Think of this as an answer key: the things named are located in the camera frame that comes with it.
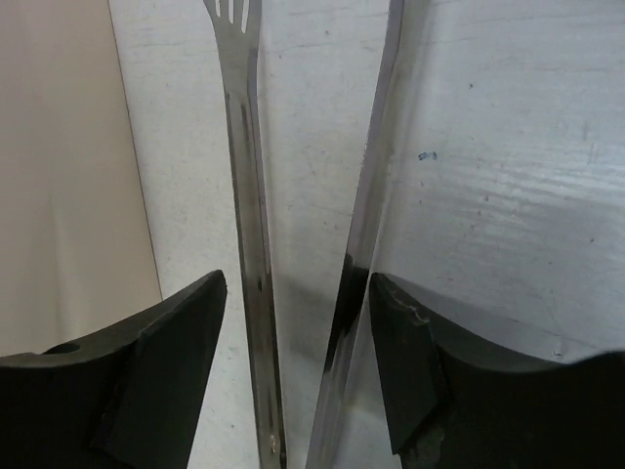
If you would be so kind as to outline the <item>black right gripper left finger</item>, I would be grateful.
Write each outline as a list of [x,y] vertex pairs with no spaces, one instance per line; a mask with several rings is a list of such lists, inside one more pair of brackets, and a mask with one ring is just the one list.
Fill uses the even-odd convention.
[[214,271],[97,332],[3,357],[2,466],[186,467],[226,299]]

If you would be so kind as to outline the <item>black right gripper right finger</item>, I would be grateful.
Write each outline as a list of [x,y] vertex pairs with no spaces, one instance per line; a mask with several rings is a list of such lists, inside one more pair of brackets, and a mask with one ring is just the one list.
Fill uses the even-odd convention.
[[530,345],[555,342],[496,324],[503,346],[475,331],[478,313],[397,277],[369,281],[375,355],[392,451],[405,468],[620,468],[624,355],[568,363]]

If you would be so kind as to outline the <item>beige paper bag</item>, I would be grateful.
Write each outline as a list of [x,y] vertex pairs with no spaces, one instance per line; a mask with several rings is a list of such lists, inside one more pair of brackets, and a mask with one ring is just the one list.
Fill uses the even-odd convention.
[[1,5],[1,352],[161,299],[110,8]]

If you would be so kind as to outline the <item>metal serving tongs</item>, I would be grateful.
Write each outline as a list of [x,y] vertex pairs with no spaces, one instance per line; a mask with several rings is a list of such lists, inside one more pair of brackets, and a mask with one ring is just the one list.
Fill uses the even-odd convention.
[[[395,159],[399,56],[407,1],[389,4],[363,164],[314,414],[307,467],[328,468],[346,414],[348,377],[365,302],[387,184]],[[251,384],[260,465],[287,465],[272,284],[271,244],[258,111],[258,56],[263,4],[207,1],[224,86]]]

